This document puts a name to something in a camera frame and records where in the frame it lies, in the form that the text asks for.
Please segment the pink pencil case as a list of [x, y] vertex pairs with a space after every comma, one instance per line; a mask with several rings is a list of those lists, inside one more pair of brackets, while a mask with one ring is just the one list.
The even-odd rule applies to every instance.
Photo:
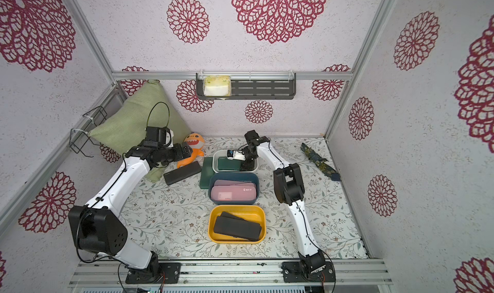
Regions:
[[248, 186], [254, 187], [255, 183], [248, 181], [229, 181], [229, 180], [217, 180], [214, 186]]
[[252, 183], [214, 186], [210, 197], [218, 202], [249, 202], [257, 198], [257, 188]]

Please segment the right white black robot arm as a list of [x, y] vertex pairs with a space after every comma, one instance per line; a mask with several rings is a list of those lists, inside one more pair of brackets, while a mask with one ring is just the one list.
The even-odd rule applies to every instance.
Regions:
[[300, 271], [304, 277], [316, 275], [326, 267], [326, 255], [316, 243], [305, 207], [305, 187], [301, 168], [285, 160], [266, 136], [251, 130], [245, 135], [247, 146], [241, 150], [246, 161], [264, 159], [273, 168], [274, 194], [287, 209], [298, 245]]

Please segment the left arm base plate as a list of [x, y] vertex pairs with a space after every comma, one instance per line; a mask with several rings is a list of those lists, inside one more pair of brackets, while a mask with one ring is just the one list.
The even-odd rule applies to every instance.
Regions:
[[181, 272], [181, 263], [158, 263], [149, 268], [137, 270], [130, 269], [127, 273], [125, 284], [177, 284]]

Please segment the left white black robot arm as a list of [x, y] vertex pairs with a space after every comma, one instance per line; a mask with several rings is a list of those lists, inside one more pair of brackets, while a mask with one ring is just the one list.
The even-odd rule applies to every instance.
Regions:
[[130, 239], [119, 215], [131, 192], [153, 168], [191, 155], [188, 144], [173, 142], [169, 128], [147, 127], [145, 138], [123, 154], [122, 165], [106, 185], [85, 205], [70, 209], [76, 250], [113, 258], [136, 272], [158, 274], [157, 254]]

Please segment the black pencil case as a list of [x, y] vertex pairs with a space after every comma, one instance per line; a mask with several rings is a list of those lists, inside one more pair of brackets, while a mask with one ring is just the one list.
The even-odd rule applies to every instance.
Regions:
[[170, 186], [182, 180], [185, 180], [191, 176], [194, 176], [202, 171], [201, 165], [194, 161], [181, 168], [176, 168], [175, 170], [169, 171], [163, 175], [165, 183]]
[[217, 217], [213, 227], [213, 232], [216, 234], [242, 238], [251, 242], [259, 240], [261, 231], [262, 227], [258, 223], [222, 216]]
[[225, 212], [225, 211], [223, 211], [223, 212], [221, 213], [221, 217], [225, 217], [225, 218], [231, 218], [231, 219], [236, 219], [236, 220], [245, 221], [245, 219], [244, 219], [244, 218], [241, 218], [241, 217], [235, 216], [235, 215], [233, 215], [233, 214], [231, 214], [231, 213], [228, 213], [228, 212]]

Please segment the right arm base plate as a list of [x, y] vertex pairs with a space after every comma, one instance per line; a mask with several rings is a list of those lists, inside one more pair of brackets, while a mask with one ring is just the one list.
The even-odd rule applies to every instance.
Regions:
[[326, 261], [324, 267], [310, 271], [302, 262], [282, 262], [283, 279], [285, 283], [335, 282], [336, 273], [331, 262]]

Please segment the green pencil case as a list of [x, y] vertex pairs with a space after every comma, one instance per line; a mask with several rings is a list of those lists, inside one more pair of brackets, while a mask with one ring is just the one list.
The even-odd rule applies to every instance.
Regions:
[[205, 157], [203, 160], [201, 177], [199, 180], [199, 188], [202, 190], [208, 190], [211, 178], [215, 175], [213, 170], [213, 157]]
[[219, 157], [217, 160], [217, 170], [219, 172], [238, 172], [241, 170], [242, 164], [243, 162], [241, 160]]

